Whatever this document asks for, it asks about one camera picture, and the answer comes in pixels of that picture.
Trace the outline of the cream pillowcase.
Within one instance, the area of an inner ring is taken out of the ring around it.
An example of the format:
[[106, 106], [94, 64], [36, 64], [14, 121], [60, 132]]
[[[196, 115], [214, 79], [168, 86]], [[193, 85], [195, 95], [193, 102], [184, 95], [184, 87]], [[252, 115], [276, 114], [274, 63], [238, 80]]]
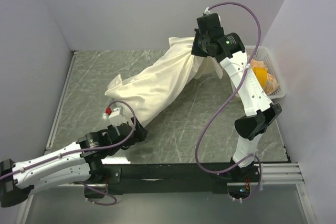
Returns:
[[123, 80], [117, 75], [105, 96], [126, 102], [125, 113], [134, 111], [141, 125], [147, 126], [192, 79], [213, 72], [222, 78], [222, 68], [215, 59], [192, 55], [193, 42], [192, 37], [169, 38], [170, 47], [163, 56], [135, 76]]

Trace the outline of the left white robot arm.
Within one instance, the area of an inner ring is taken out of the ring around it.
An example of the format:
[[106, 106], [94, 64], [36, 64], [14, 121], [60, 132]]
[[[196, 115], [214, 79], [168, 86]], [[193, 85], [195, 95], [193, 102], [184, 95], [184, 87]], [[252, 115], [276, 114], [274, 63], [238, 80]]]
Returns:
[[50, 187], [106, 180], [103, 159], [143, 142], [147, 134], [140, 123], [109, 125], [39, 158], [24, 162], [6, 159], [1, 162], [1, 207], [18, 205], [30, 195]]

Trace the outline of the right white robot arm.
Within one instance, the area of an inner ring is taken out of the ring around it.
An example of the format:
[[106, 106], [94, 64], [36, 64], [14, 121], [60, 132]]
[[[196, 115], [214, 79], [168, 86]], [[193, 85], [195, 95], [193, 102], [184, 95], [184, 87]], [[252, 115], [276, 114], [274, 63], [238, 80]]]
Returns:
[[282, 112], [266, 95], [249, 63], [251, 59], [236, 33], [225, 34], [217, 13], [207, 13], [197, 19], [198, 28], [191, 53], [212, 57], [226, 71], [239, 95], [245, 115], [234, 123], [238, 142], [231, 167], [215, 174], [230, 173], [235, 181], [243, 181], [251, 172], [257, 146], [269, 125]]

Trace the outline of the black base bar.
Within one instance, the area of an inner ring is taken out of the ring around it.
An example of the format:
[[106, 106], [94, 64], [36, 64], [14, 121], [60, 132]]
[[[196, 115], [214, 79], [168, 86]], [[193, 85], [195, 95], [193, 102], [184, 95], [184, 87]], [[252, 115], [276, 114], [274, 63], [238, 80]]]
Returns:
[[257, 166], [235, 167], [227, 173], [209, 174], [195, 163], [104, 164], [87, 184], [107, 185], [114, 195], [141, 193], [227, 194], [229, 183], [259, 181]]

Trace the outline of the white plastic basket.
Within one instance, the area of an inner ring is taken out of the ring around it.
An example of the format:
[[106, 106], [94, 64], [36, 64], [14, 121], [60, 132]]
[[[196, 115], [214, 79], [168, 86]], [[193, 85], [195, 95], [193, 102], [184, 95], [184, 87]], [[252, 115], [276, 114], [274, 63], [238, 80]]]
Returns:
[[259, 46], [250, 65], [253, 72], [257, 74], [257, 80], [263, 88], [263, 91], [270, 99], [281, 99], [285, 97], [286, 91], [282, 84], [281, 74], [268, 48]]

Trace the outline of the yellow orange cloth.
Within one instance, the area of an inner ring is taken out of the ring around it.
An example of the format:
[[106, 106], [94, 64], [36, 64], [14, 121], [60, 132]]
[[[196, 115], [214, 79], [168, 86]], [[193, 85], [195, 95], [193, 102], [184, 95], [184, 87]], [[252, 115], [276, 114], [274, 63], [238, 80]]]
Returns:
[[257, 80], [267, 95], [271, 95], [280, 87], [279, 82], [268, 72], [268, 68], [263, 61], [253, 59], [250, 62], [250, 65], [257, 77]]

